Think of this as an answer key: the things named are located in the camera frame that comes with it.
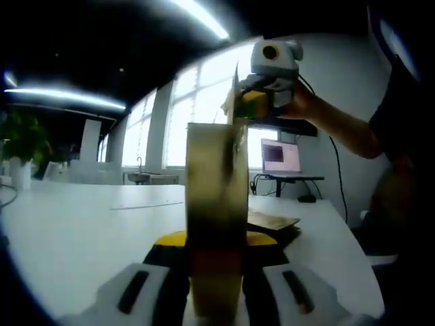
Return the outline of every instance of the dark ceiling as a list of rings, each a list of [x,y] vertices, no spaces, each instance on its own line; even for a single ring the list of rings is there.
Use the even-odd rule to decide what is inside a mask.
[[[196,2],[221,23],[229,40],[220,40],[171,0],[2,3],[4,71],[21,87],[79,89],[126,103],[124,113],[104,112],[119,119],[183,66],[232,43],[257,35],[366,35],[368,28],[365,1]],[[111,125],[105,123],[103,133]]]

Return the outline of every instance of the hand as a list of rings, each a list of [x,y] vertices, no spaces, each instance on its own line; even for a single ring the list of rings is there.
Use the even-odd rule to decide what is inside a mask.
[[[287,113],[281,117],[284,119],[309,120],[316,114],[317,100],[318,98],[298,80],[295,86],[294,97],[285,106]]]

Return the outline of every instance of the white wall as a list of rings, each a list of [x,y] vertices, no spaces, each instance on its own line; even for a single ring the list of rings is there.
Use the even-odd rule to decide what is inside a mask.
[[[101,121],[87,119],[83,129],[80,160],[95,162],[98,154],[98,140],[100,138]]]
[[[312,85],[316,94],[343,111],[369,120],[383,98],[389,77],[388,69],[382,64],[381,56],[373,43],[366,38],[328,34],[296,35],[292,38],[297,39],[304,48],[300,73]],[[184,170],[162,169],[164,130],[172,87],[173,82],[157,91],[148,135],[145,169],[155,173],[178,175],[180,183],[184,184]],[[293,135],[282,133],[281,137],[283,141],[293,141]],[[303,173],[326,178],[317,184],[323,197],[330,199],[344,218],[336,156],[328,135],[319,131],[318,137],[302,136],[298,144]],[[375,160],[360,158],[341,144],[336,144],[349,209],[349,224],[355,225],[358,223],[359,212],[368,208],[376,182],[388,162],[384,156]],[[275,189],[275,184],[259,181],[259,194],[265,194],[271,189]],[[302,183],[288,184],[283,191],[283,197],[297,198],[305,192]]]
[[[122,151],[124,150],[124,136],[128,117],[125,117],[110,133],[107,140],[106,162],[122,165]]]

